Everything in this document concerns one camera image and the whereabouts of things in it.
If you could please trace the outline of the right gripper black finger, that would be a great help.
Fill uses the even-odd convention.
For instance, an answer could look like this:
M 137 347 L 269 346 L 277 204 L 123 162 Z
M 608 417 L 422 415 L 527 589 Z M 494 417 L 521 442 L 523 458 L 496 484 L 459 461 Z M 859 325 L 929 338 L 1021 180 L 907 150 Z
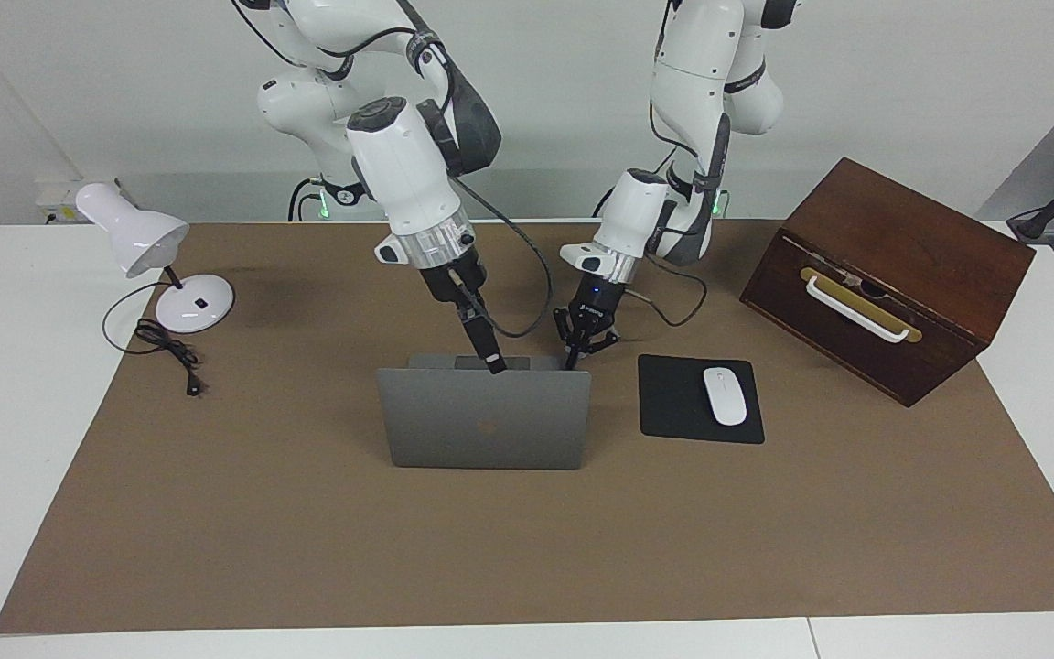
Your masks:
M 490 374 L 497 374 L 499 344 L 495 329 L 480 313 L 458 313 L 457 317 L 479 358 L 485 363 L 487 371 Z
M 495 329 L 482 316 L 477 308 L 471 309 L 471 343 L 479 358 L 485 363 L 490 372 L 506 371 L 507 364 L 503 358 Z

